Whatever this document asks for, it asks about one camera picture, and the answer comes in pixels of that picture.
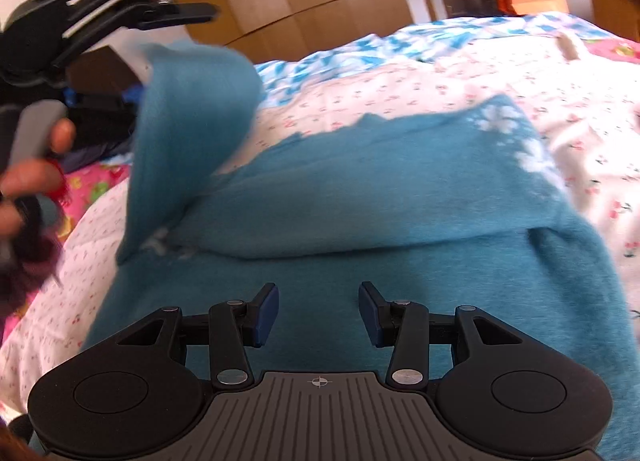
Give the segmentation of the bare left hand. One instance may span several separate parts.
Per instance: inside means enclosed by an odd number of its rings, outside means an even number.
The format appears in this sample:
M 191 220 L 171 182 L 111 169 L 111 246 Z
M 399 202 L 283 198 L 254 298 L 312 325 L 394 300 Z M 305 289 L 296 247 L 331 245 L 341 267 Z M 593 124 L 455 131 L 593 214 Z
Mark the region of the bare left hand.
M 62 118 L 51 130 L 50 150 L 55 154 L 67 152 L 73 146 L 75 134 L 75 125 L 68 118 Z M 63 173 L 46 158 L 32 158 L 8 168 L 1 176 L 1 239 L 11 240 L 24 226 L 14 200 L 57 192 L 64 184 Z

